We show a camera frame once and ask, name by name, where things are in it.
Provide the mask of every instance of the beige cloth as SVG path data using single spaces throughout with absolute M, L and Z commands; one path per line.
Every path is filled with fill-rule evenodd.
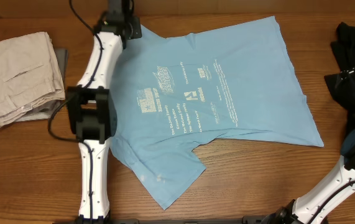
M 46 32 L 0 42 L 0 127 L 63 99 L 60 69 Z

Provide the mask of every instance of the black garment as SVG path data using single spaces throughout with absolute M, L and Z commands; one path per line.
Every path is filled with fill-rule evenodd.
M 338 41 L 331 47 L 341 72 L 325 76 L 325 82 L 333 99 L 348 111 L 348 134 L 355 128 L 355 27 L 342 22 L 336 32 Z

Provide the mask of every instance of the black cable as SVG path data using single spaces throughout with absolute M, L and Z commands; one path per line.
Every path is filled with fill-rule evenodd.
M 329 196 L 324 203 L 318 208 L 318 210 L 315 212 L 315 214 L 312 216 L 310 221 L 308 221 L 307 224 L 311 224 L 315 218 L 321 213 L 322 209 L 329 203 L 330 200 L 332 200 L 336 195 L 338 195 L 342 190 L 348 188 L 349 186 L 353 186 L 355 184 L 355 180 L 348 182 L 347 184 L 343 185 L 341 188 L 333 192 L 331 196 Z
M 101 61 L 101 56 L 103 55 L 103 43 L 101 42 L 100 37 L 97 35 L 97 33 L 78 15 L 78 13 L 76 13 L 75 9 L 73 8 L 72 5 L 72 0 L 69 0 L 70 3 L 70 8 L 72 10 L 72 12 L 74 13 L 74 15 L 79 19 L 79 21 L 81 21 L 83 23 L 83 25 L 85 25 L 90 32 L 97 38 L 98 43 L 100 45 L 100 54 L 98 57 L 98 61 L 97 64 L 95 66 L 95 69 L 93 70 L 93 74 L 91 75 L 89 82 L 82 88 L 82 90 L 88 88 L 91 83 L 94 81 L 95 79 L 95 75 L 97 72 L 97 69 L 100 65 L 100 61 Z M 76 97 L 79 93 L 74 94 L 73 96 L 69 97 L 68 99 L 66 99 L 60 106 L 58 106 L 55 111 L 52 113 L 52 115 L 50 116 L 50 118 L 48 119 L 48 123 L 47 123 L 47 131 L 48 133 L 55 139 L 61 140 L 61 141 L 68 141 L 68 142 L 80 142 L 83 145 L 85 145 L 88 148 L 88 152 L 89 152 L 89 156 L 90 156 L 90 174 L 89 174 L 89 200 L 90 200 L 90 224 L 93 223 L 93 191 L 92 191 L 92 181 L 93 181 L 93 155 L 92 155 L 92 150 L 89 147 L 89 145 L 87 143 L 85 143 L 83 141 L 83 139 L 72 139 L 72 138 L 63 138 L 60 136 L 57 136 L 56 134 L 53 133 L 52 131 L 52 122 L 54 120 L 55 115 L 72 99 L 74 99 L 74 97 Z

